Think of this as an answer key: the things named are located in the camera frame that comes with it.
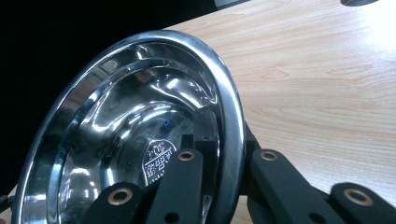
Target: sticker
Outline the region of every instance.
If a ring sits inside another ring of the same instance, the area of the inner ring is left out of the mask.
[[[166,163],[176,151],[175,146],[165,139],[152,140],[143,159],[143,173],[146,186],[160,179],[165,173]]]

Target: brass insert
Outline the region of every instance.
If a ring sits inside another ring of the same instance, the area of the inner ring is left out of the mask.
[[[178,154],[178,158],[181,161],[192,161],[194,157],[195,157],[194,153],[190,151],[184,151]]]
[[[120,194],[120,193],[125,193],[125,196],[117,198],[116,195]],[[133,196],[133,194],[130,189],[120,188],[120,189],[116,189],[113,192],[111,192],[111,194],[108,195],[107,201],[113,205],[122,205],[124,203],[127,203],[129,200],[131,200],[132,196]]]
[[[277,155],[274,152],[270,151],[263,151],[261,154],[263,159],[267,161],[276,161],[277,160]]]
[[[344,194],[353,203],[363,206],[371,206],[374,203],[370,196],[358,189],[344,189]]]

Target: stainless steel bowl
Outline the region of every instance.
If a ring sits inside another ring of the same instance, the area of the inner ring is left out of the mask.
[[[206,106],[219,111],[219,153],[203,218],[229,222],[245,153],[236,88],[205,43],[153,31],[105,50],[58,98],[26,159],[13,223],[76,223],[108,186],[127,181],[147,188],[166,165],[150,167],[156,152],[179,150],[181,135],[192,133],[192,113]]]

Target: wooden table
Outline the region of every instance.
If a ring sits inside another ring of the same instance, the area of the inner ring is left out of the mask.
[[[396,206],[392,2],[258,0],[169,29],[223,59],[262,147],[282,152],[319,189],[354,182]],[[233,223],[250,222],[241,198]]]

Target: black background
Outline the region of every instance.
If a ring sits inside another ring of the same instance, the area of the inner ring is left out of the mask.
[[[206,0],[0,3],[0,195],[18,183],[36,132],[82,67],[123,38],[215,11]]]

